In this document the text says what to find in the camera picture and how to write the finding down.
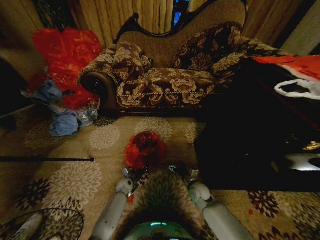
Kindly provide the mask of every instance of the black table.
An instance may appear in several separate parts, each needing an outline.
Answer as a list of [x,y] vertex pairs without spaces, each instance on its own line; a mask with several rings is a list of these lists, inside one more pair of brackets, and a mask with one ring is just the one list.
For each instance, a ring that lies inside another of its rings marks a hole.
[[[320,192],[320,171],[290,169],[285,158],[320,153],[303,149],[320,142],[320,101],[276,93],[276,84],[296,79],[278,66],[240,64],[230,89],[204,108],[206,127],[194,143],[203,182],[211,189]],[[312,164],[320,168],[320,158]]]

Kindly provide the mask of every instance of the carpet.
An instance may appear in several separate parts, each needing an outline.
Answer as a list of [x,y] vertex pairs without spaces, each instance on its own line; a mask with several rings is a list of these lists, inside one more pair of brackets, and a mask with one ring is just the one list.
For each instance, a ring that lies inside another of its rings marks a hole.
[[[204,124],[187,117],[99,117],[75,136],[52,137],[50,113],[35,106],[14,115],[16,130],[0,138],[0,156],[84,159],[0,162],[0,239],[6,240],[35,212],[44,221],[33,239],[87,240],[123,178],[124,149],[132,136],[156,132],[166,144],[160,167],[143,176],[120,219],[122,239],[141,219],[168,218],[196,239],[217,239],[192,204],[182,179],[166,162],[197,167],[193,142]],[[320,194],[212,190],[257,240],[320,239]]]

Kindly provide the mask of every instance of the white robotic limb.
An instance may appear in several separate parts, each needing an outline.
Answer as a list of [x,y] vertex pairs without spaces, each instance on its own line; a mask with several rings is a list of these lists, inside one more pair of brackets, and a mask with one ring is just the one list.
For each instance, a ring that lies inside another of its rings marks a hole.
[[191,184],[189,194],[219,240],[253,240],[252,235],[229,209],[214,200],[206,185],[201,182]]
[[126,207],[128,195],[134,189],[134,181],[124,178],[116,185],[116,195],[101,213],[89,240],[109,240],[114,234]]

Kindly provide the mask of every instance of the throw pillow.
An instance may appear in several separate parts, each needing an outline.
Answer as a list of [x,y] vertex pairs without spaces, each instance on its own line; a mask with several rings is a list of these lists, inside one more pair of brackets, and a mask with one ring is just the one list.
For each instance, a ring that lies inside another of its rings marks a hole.
[[153,60],[145,56],[139,46],[120,41],[117,44],[112,68],[123,81],[133,81],[148,71],[152,63]]
[[212,65],[232,53],[239,43],[242,26],[225,22],[197,33],[180,46],[171,67],[209,71]]

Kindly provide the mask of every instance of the floral rug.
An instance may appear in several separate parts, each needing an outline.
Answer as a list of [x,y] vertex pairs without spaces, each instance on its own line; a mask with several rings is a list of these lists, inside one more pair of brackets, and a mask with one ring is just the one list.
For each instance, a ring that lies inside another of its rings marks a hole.
[[[8,240],[34,213],[43,222],[32,239],[87,240],[123,178],[124,149],[132,136],[156,132],[166,162],[197,167],[193,142],[204,124],[186,117],[99,117],[75,136],[52,137],[47,109],[15,113],[16,130],[0,138],[0,156],[68,158],[70,161],[0,162],[0,240]],[[320,194],[212,190],[257,240],[320,239]],[[217,239],[192,204],[181,178],[165,167],[151,169],[128,199],[114,239],[151,217],[175,221],[195,239]]]

